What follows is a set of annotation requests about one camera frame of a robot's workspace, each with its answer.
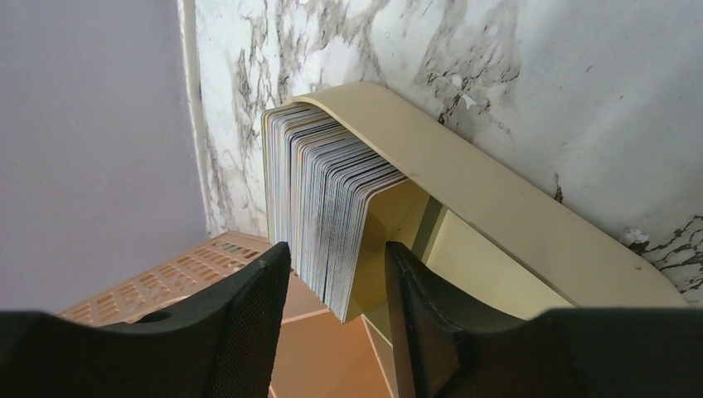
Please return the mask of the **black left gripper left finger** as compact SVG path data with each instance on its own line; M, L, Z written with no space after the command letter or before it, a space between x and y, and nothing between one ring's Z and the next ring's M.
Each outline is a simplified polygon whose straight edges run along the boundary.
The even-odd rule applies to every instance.
M288 291L279 242L238 272L135 323L92 328L1 314L4 397L266 397Z

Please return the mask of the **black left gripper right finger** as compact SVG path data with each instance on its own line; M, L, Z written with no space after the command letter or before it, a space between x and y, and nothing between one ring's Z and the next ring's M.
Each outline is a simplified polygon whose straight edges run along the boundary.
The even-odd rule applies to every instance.
M553 308L522 320L397 241L385 279L402 397L699 397L697 308Z

